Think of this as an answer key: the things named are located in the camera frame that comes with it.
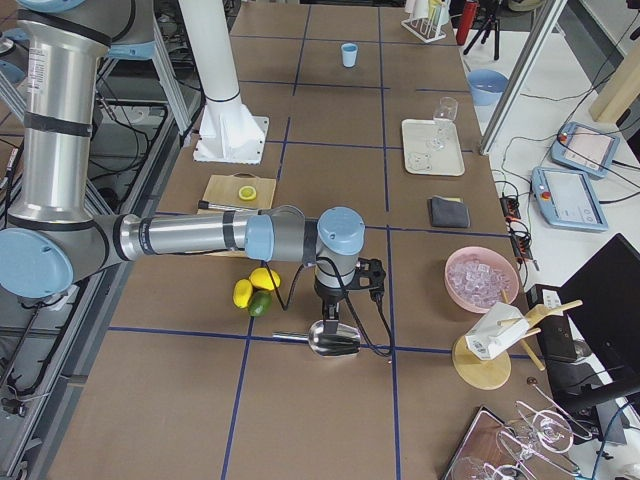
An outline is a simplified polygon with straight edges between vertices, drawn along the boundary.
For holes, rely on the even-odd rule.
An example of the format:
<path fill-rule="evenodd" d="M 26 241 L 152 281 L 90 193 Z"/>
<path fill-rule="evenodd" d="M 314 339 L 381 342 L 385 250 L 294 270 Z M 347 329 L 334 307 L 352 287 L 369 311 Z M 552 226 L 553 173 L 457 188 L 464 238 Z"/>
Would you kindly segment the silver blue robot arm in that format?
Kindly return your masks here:
<path fill-rule="evenodd" d="M 7 291 L 46 298 L 145 255 L 239 251 L 313 266 L 323 313 L 311 336 L 346 332 L 338 306 L 364 244 L 363 220 L 349 208 L 331 208 L 318 219 L 291 206 L 150 218 L 86 210 L 98 62 L 153 55 L 151 2 L 24 1 L 18 22 L 29 36 L 29 64 L 22 186 L 1 233 Z"/>

